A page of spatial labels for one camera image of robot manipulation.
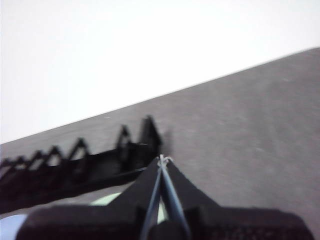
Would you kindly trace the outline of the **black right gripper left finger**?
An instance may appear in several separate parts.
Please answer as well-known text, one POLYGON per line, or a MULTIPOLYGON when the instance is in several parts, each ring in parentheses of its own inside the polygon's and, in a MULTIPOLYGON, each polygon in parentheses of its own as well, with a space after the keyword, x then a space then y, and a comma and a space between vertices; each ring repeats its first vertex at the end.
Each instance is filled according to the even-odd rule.
POLYGON ((133 184, 107 205, 56 205, 31 212, 18 240, 136 240, 158 175, 154 159, 133 184))

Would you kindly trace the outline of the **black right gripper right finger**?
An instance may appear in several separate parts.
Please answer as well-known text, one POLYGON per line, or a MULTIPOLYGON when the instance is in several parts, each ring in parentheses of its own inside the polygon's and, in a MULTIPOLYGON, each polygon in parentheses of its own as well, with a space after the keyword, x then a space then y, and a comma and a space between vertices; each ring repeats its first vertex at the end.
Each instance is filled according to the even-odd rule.
POLYGON ((278 209, 222 206, 196 187, 165 157, 163 166, 174 186, 194 240, 313 240, 303 219, 278 209))

